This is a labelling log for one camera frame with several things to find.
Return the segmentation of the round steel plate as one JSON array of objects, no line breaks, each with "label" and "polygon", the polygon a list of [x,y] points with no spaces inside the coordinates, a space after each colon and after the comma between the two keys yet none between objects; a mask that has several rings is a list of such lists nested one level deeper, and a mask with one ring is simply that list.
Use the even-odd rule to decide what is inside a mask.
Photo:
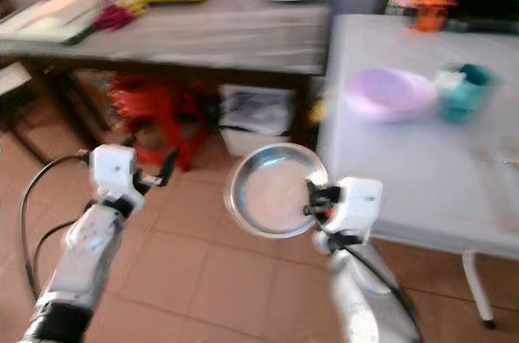
[{"label": "round steel plate", "polygon": [[277,143],[253,151],[234,166],[223,201],[246,232],[285,239],[315,224],[304,207],[309,205],[311,187],[328,183],[325,165],[314,151]]}]

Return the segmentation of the red plastic stool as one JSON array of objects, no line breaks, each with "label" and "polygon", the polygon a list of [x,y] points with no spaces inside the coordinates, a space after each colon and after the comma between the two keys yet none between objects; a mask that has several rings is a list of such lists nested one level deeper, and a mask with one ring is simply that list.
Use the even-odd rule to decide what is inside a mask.
[{"label": "red plastic stool", "polygon": [[174,150],[179,169],[187,172],[193,168],[194,154],[203,146],[210,128],[189,84],[117,73],[108,95],[141,161],[160,164]]}]

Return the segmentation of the white folding table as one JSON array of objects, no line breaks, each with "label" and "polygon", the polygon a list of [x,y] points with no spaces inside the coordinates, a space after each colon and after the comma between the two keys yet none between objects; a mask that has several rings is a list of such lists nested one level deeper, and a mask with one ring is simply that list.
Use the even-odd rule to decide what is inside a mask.
[{"label": "white folding table", "polygon": [[[375,236],[462,255],[478,302],[519,311],[519,36],[413,32],[400,16],[335,18],[319,152],[335,178],[384,185]],[[495,79],[474,120],[374,122],[347,105],[353,76],[392,68],[431,79],[463,62]]]}]

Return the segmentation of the white plastic bin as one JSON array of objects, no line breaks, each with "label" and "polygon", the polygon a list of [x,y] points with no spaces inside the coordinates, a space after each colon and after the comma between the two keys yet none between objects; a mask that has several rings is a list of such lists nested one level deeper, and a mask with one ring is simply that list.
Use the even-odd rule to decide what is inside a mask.
[{"label": "white plastic bin", "polygon": [[219,93],[218,127],[231,155],[245,156],[267,145],[289,142],[292,91],[223,84]]}]

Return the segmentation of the purple plastic bowl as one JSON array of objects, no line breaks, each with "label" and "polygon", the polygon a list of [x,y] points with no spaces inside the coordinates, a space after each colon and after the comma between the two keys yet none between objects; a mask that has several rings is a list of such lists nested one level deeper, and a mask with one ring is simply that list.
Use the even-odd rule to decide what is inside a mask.
[{"label": "purple plastic bowl", "polygon": [[437,88],[426,77],[407,70],[374,68],[345,82],[345,102],[360,117],[375,123],[404,123],[426,112]]}]

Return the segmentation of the grey-topped dark table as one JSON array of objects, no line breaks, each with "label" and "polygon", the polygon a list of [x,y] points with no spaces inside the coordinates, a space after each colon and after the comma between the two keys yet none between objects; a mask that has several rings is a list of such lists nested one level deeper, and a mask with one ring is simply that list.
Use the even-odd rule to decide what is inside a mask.
[{"label": "grey-topped dark table", "polygon": [[88,149],[100,145],[99,136],[62,91],[74,69],[285,88],[295,110],[290,139],[313,148],[311,81],[326,71],[331,21],[332,0],[207,0],[156,6],[125,28],[94,32],[75,45],[4,41],[1,54],[21,62],[31,86]]}]

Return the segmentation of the magenta cloth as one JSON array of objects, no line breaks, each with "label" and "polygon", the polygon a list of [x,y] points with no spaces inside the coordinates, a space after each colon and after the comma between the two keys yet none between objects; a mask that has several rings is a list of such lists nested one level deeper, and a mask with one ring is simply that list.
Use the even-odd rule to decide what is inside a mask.
[{"label": "magenta cloth", "polygon": [[123,6],[111,5],[101,10],[93,21],[93,27],[101,31],[116,31],[135,21],[136,15]]}]

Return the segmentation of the dark wooden stool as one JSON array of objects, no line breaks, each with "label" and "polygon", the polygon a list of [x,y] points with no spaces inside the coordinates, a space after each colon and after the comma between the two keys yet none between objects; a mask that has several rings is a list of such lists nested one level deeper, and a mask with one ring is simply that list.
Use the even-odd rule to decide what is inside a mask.
[{"label": "dark wooden stool", "polygon": [[40,148],[31,142],[25,132],[19,130],[19,124],[30,126],[24,121],[24,114],[36,101],[36,93],[27,86],[31,76],[18,62],[11,62],[0,70],[0,123],[1,131],[15,139],[30,157],[40,164],[47,161]]}]

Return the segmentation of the teal cup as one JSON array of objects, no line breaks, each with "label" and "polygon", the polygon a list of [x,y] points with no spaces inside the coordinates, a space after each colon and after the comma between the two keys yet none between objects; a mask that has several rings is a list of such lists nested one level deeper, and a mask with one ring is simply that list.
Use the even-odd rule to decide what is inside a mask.
[{"label": "teal cup", "polygon": [[486,67],[463,62],[438,70],[434,83],[439,94],[439,116],[448,122],[466,123],[483,107],[495,75]]}]

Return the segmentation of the white flat box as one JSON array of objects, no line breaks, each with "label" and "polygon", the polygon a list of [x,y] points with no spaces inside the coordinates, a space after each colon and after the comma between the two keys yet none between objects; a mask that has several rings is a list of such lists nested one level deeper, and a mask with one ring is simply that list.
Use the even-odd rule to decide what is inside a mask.
[{"label": "white flat box", "polygon": [[75,45],[92,34],[103,0],[48,0],[4,18],[3,41]]}]

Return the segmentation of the orange container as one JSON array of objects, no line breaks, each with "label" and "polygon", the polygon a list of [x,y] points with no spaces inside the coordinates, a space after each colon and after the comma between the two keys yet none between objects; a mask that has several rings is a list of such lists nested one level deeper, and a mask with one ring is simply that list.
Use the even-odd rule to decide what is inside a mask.
[{"label": "orange container", "polygon": [[440,32],[448,20],[448,11],[455,0],[413,0],[414,16],[412,31]]}]

